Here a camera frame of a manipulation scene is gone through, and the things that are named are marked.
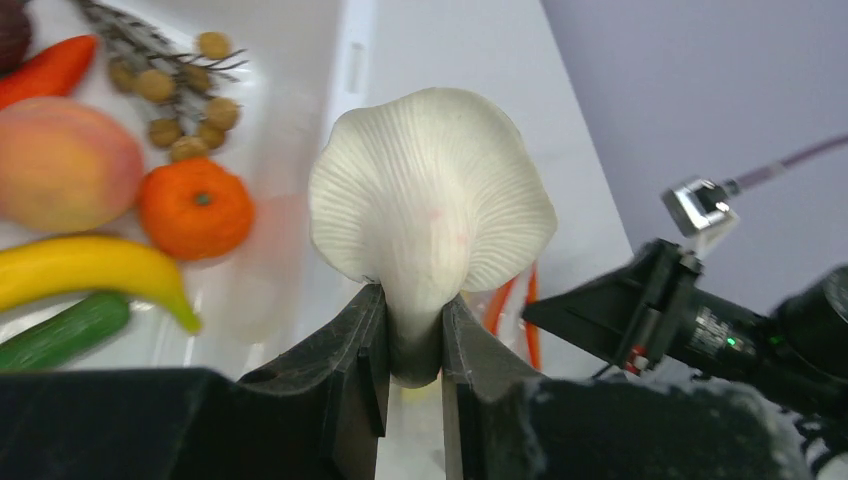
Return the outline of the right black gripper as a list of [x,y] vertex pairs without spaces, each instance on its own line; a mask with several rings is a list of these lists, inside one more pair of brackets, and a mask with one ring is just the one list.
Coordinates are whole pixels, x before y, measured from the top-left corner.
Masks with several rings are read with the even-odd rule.
[[655,239],[633,258],[522,318],[635,375],[670,356],[706,375],[750,375],[762,363],[755,312],[696,286],[703,264]]

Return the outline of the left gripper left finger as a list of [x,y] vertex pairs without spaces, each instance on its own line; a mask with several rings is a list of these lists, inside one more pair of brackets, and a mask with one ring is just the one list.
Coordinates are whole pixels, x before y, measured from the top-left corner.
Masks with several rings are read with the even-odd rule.
[[238,381],[205,368],[3,376],[1,475],[371,479],[388,383],[385,296],[368,285]]

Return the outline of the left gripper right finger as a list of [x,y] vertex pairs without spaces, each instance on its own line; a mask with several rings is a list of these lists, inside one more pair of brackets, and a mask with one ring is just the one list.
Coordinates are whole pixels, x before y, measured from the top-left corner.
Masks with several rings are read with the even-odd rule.
[[792,430],[749,387],[551,379],[461,298],[442,311],[450,479],[808,479]]

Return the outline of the clear zip top bag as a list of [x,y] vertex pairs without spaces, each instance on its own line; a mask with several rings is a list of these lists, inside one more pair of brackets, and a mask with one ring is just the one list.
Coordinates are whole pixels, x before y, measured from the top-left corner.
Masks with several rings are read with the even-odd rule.
[[532,368],[541,369],[539,330],[523,319],[524,309],[538,298],[536,263],[496,290],[462,291],[461,296],[484,329]]

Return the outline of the white fake garlic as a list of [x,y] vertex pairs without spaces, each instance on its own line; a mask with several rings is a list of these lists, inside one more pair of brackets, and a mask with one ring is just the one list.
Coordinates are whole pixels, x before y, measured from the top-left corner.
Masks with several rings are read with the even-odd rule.
[[522,273],[558,227],[515,123],[448,87],[341,115],[312,166],[308,207],[323,260],[382,288],[390,373],[411,389],[440,371],[444,306]]

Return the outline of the fake peach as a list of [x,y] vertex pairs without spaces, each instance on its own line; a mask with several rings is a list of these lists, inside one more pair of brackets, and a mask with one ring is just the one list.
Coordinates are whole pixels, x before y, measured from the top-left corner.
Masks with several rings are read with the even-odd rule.
[[144,152],[122,124],[65,97],[1,112],[1,217],[31,230],[73,233],[130,210],[146,173]]

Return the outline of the dark purple fake fruit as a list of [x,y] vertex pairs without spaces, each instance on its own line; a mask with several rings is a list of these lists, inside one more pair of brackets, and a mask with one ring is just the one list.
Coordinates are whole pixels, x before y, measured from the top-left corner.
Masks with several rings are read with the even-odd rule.
[[32,42],[32,23],[25,4],[1,0],[1,72],[17,68]]

